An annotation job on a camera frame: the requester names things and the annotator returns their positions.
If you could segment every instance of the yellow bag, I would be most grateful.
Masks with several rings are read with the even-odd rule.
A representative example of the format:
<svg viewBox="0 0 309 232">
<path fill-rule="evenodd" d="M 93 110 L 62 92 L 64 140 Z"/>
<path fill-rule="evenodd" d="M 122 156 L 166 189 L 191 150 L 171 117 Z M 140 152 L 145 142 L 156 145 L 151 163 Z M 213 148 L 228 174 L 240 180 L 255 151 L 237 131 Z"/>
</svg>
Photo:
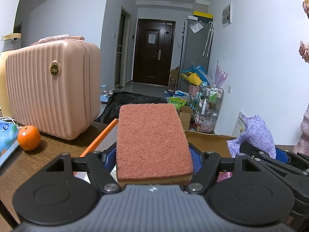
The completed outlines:
<svg viewBox="0 0 309 232">
<path fill-rule="evenodd" d="M 202 80 L 200 77 L 194 72 L 188 72 L 190 73 L 190 76 L 186 76 L 185 74 L 180 74 L 182 75 L 186 80 L 189 81 L 190 84 L 193 84 L 195 86 L 199 86 L 202 83 Z"/>
</svg>

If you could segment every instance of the refrigerator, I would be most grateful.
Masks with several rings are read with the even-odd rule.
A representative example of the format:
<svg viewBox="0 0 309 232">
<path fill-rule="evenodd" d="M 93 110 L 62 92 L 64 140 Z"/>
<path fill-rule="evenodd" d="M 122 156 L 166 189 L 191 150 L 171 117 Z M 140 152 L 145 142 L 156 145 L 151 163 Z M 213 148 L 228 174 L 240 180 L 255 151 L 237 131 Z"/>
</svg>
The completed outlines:
<svg viewBox="0 0 309 232">
<path fill-rule="evenodd" d="M 182 39 L 181 58 L 180 58 L 180 73 L 184 70 L 190 69 L 194 63 L 196 66 L 203 66 L 205 72 L 208 71 L 209 56 L 207 57 L 208 45 L 203 56 L 205 44 L 207 41 L 208 30 L 211 27 L 208 23 L 203 23 L 204 27 L 194 33 L 190 25 L 196 22 L 192 19 L 186 19 L 184 22 L 184 35 Z M 184 77 L 179 75 L 178 89 L 183 92 L 189 92 L 189 84 Z"/>
</svg>

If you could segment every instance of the yellow thermos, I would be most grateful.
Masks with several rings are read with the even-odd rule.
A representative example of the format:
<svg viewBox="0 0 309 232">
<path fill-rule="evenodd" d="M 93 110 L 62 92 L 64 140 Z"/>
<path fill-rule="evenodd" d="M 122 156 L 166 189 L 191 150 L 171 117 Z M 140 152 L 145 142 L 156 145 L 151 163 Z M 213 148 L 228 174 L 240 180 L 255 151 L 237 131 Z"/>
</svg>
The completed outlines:
<svg viewBox="0 0 309 232">
<path fill-rule="evenodd" d="M 4 117 L 12 117 L 12 111 L 10 107 L 9 97 L 7 95 L 7 82 L 5 75 L 5 61 L 7 56 L 13 50 L 20 49 L 20 37 L 19 33 L 12 33 L 3 37 L 3 48 L 0 55 L 0 106 L 2 115 Z"/>
</svg>

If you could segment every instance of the door handle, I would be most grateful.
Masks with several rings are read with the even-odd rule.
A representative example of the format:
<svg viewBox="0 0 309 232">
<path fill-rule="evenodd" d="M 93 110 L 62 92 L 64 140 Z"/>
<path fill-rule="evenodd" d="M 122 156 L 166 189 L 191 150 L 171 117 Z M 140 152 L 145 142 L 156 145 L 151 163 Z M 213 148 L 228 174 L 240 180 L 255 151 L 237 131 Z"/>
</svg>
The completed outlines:
<svg viewBox="0 0 309 232">
<path fill-rule="evenodd" d="M 159 51 L 159 53 L 157 53 L 158 54 L 158 60 L 160 60 L 161 59 L 161 51 Z"/>
</svg>

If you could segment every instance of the white logo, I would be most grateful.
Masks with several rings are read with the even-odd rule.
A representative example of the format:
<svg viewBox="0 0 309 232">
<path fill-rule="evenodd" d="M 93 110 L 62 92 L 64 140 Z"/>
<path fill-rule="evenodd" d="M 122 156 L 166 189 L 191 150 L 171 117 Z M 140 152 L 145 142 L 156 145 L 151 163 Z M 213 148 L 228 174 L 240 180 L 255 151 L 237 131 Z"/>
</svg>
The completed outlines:
<svg viewBox="0 0 309 232">
<path fill-rule="evenodd" d="M 151 187 L 151 188 L 149 188 L 149 191 L 151 191 L 151 192 L 155 192 L 155 191 L 157 191 L 158 189 L 156 188 L 156 187 Z"/>
</svg>

